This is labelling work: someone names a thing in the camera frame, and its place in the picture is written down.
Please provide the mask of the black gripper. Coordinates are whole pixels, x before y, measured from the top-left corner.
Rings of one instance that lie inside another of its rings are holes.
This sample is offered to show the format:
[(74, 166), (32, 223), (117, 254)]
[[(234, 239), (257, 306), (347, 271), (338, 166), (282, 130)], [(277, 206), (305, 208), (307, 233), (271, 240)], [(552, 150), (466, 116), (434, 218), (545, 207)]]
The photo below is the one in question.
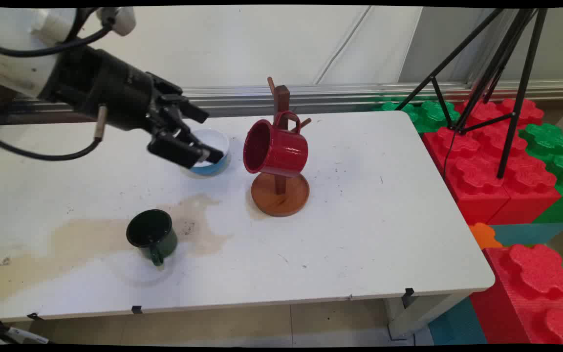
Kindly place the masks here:
[[(226, 154), (201, 142), (183, 122), (180, 114), (198, 123), (210, 114), (190, 102), (181, 87), (102, 49), (84, 46), (59, 54), (42, 99), (66, 103), (91, 117), (105, 105), (108, 125), (151, 133), (148, 152), (185, 169), (199, 162), (220, 163)], [(177, 110), (159, 111), (163, 108)], [(159, 111), (158, 116), (150, 109)]]

